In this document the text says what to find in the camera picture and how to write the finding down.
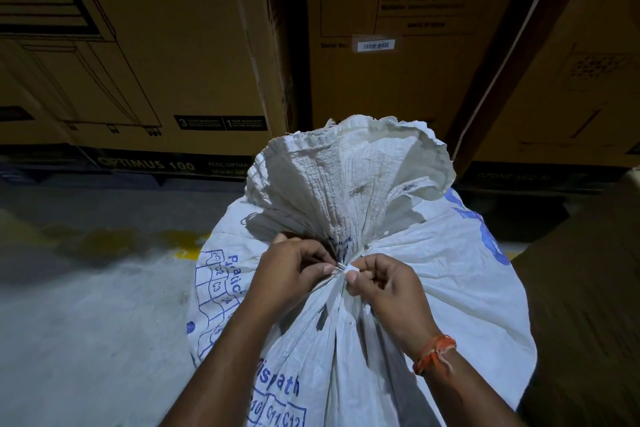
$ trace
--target orange thread bracelet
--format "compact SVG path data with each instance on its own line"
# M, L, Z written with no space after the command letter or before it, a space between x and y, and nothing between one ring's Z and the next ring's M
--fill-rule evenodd
M421 375L431 363L436 365L436 368L444 366L447 373L453 372L451 363L443 358L443 354L448 350L455 350L456 347L456 340L446 334L430 339L420 353L420 360L413 364L413 372L416 375Z

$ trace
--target human hand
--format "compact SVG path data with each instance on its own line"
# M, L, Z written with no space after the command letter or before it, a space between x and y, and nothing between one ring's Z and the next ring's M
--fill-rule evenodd
M429 339L442 334L420 278L409 265L382 253L360 257L351 265L361 271L346 273L349 294L371 304L385 331L409 358L418 361Z
M335 260L316 240L278 233L262 254L244 302L273 320L335 269Z

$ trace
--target fingernail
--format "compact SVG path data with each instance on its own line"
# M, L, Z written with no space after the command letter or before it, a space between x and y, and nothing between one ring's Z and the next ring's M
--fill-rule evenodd
M346 274L344 274L344 278L349 284L353 284L353 282L355 282L356 280L357 275L357 272L349 270Z

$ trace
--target gray floor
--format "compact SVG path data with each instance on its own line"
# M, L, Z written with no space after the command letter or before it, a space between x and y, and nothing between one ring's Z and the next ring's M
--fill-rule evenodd
M156 425L193 373L176 255L239 195L0 185L2 425Z

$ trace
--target white sack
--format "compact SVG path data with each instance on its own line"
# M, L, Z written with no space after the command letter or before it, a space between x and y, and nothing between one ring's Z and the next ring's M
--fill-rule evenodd
M440 329L516 407L536 363L525 291L481 216L449 187L423 122L354 115L269 142L196 263L188 338L200 364L275 234L330 243L342 264L385 253L413 267ZM247 425L444 425L423 379L336 270L274 326Z

